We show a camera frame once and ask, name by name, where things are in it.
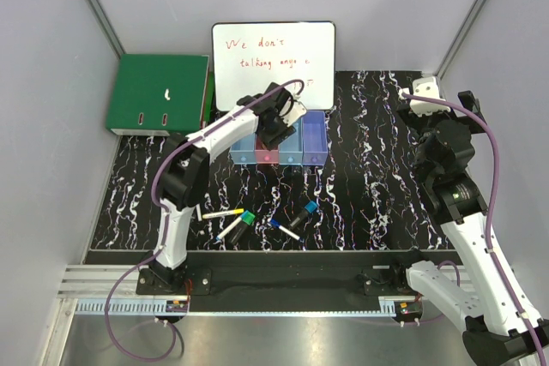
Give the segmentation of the pink bin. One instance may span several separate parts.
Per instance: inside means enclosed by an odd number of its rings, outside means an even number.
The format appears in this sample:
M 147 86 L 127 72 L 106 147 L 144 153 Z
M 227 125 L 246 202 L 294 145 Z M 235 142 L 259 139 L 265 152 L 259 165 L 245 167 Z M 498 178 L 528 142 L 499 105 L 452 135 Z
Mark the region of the pink bin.
M 277 165 L 279 163 L 279 148 L 267 149 L 262 141 L 256 137 L 255 156 L 258 164 Z

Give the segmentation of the light blue bin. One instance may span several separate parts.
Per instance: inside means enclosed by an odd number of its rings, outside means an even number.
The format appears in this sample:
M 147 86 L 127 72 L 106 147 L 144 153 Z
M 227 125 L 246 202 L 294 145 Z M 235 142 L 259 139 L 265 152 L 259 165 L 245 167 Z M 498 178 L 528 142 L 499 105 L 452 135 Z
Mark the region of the light blue bin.
M 248 135 L 231 145 L 229 155 L 235 165 L 256 164 L 256 136 Z
M 295 132 L 279 145 L 280 165 L 301 165 L 303 161 L 302 120 L 293 124 Z

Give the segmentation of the white dry-erase board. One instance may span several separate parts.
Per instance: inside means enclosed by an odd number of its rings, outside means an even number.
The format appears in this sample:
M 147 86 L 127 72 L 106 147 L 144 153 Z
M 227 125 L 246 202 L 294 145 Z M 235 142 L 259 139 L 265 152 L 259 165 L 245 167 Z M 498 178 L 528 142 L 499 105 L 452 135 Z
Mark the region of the white dry-erase board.
M 216 23 L 212 27 L 216 108 L 269 84 L 300 79 L 300 101 L 328 110 L 335 95 L 335 24 L 331 21 Z

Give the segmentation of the black marker blue cap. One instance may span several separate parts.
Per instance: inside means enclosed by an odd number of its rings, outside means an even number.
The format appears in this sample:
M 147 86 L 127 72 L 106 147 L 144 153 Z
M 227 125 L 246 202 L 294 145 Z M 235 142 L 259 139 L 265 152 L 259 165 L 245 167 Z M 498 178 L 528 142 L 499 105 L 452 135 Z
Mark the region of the black marker blue cap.
M 304 208 L 292 219 L 288 228 L 296 229 L 306 222 L 309 217 L 317 210 L 318 205 L 314 201 L 309 201 Z

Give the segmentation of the black marker green cap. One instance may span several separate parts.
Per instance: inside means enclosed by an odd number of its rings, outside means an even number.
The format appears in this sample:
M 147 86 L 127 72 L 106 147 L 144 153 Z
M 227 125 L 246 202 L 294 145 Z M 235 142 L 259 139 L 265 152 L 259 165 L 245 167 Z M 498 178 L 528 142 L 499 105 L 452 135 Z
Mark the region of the black marker green cap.
M 230 237 L 228 242 L 231 245 L 238 243 L 238 240 L 244 235 L 246 230 L 253 225 L 256 215 L 252 212 L 245 211 L 240 217 L 240 221 L 237 223 L 235 228 L 230 232 Z

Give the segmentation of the white pen blue cap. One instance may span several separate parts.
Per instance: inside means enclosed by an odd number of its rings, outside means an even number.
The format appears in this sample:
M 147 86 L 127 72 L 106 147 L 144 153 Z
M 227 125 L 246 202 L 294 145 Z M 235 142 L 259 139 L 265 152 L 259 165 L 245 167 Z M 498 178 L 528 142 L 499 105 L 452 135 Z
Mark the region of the white pen blue cap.
M 285 226 L 281 225 L 278 221 L 276 221 L 275 219 L 270 219 L 268 221 L 270 223 L 271 226 L 273 226 L 274 228 L 276 229 L 279 229 L 280 231 L 282 231 L 283 233 L 287 234 L 289 237 L 291 237 L 292 239 L 296 240 L 296 241 L 300 241 L 301 240 L 301 237 L 293 232 L 293 231 L 290 231 L 289 229 L 287 229 Z

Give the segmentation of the white pen blue tip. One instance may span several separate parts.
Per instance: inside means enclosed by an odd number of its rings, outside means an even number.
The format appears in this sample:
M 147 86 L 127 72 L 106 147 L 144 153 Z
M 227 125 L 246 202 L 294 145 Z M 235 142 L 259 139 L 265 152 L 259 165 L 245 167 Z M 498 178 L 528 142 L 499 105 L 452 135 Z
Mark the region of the white pen blue tip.
M 220 241 L 223 239 L 228 233 L 230 233 L 240 222 L 242 221 L 241 217 L 237 217 L 230 225 L 228 225 L 224 230 L 222 230 L 216 239 Z

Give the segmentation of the white marker yellow cap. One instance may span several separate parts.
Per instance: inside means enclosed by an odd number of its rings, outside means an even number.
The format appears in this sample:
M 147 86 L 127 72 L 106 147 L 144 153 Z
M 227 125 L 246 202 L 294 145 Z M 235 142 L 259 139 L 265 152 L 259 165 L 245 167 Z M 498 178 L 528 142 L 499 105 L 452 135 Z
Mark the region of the white marker yellow cap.
M 232 215 L 240 215 L 244 213 L 245 210 L 243 208 L 233 209 L 233 210 L 224 210 L 214 213 L 203 213 L 202 219 L 217 219 L 222 218 L 226 216 L 232 216 Z

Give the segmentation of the purple bin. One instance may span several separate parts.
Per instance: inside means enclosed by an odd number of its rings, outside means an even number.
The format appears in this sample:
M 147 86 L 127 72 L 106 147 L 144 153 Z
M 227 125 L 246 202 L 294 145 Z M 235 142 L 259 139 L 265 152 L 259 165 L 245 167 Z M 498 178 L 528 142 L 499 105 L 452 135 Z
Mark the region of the purple bin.
M 302 122 L 303 165 L 322 167 L 328 157 L 324 111 L 308 111 Z

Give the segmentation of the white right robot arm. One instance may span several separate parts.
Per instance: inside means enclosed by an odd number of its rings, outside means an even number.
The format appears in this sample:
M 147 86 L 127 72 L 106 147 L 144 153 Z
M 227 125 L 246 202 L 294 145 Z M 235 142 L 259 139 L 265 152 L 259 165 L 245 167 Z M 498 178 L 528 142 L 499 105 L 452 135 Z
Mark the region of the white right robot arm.
M 421 200 L 454 246 L 475 293 L 465 292 L 430 261 L 394 268 L 389 273 L 392 289 L 428 298 L 461 333 L 477 365 L 503 365 L 530 356 L 546 365 L 548 320 L 521 288 L 492 228 L 500 153 L 479 101 L 469 91 L 459 93 L 458 104 L 407 89 L 399 97 L 403 103 L 397 112 L 419 137 L 413 170 Z M 480 133 L 492 147 L 488 199 L 467 173 L 474 156 L 471 137 Z

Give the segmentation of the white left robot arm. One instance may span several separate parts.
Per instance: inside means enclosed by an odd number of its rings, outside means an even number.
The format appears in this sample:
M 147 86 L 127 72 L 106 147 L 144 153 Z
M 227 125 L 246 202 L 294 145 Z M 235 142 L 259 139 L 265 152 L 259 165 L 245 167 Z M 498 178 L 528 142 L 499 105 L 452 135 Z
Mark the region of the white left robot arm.
M 174 294 L 184 287 L 187 237 L 196 206 L 209 187 L 209 168 L 234 143 L 255 135 L 272 150 L 295 133 L 293 124 L 306 113 L 299 101 L 305 82 L 271 83 L 264 93 L 248 95 L 205 129 L 172 140 L 151 187 L 160 208 L 160 231 L 152 254 L 142 263 L 155 284 Z

